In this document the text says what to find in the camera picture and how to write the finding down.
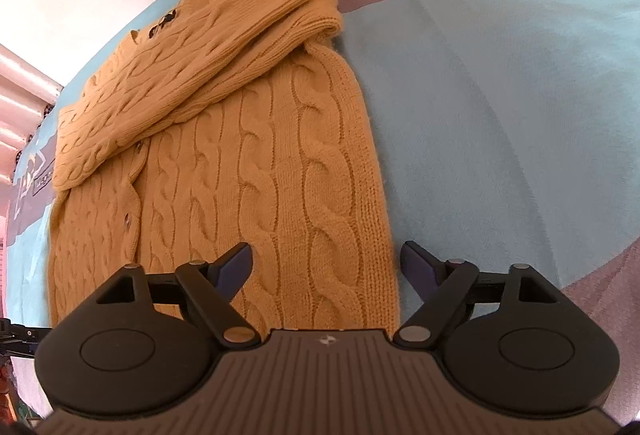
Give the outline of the tan cable-knit cardigan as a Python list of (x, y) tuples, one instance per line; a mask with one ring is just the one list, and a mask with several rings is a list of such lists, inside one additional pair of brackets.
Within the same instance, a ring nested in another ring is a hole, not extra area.
[(250, 244), (234, 307), (273, 329), (383, 329), (399, 297), (338, 0), (180, 0), (58, 114), (49, 314), (119, 267), (170, 273)]

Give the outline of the pink striped curtain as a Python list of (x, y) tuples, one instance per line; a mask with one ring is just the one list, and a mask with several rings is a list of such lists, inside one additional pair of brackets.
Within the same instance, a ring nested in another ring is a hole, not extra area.
[(17, 153), (23, 151), (62, 86), (1, 45), (1, 225), (9, 214)]

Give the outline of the blue and grey bedsheet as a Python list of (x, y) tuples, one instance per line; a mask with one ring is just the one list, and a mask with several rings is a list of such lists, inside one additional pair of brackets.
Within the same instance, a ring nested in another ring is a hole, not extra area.
[[(1, 0), (2, 44), (76, 100), (178, 0)], [(639, 0), (340, 0), (396, 242), (536, 267), (620, 350), (639, 412)]]

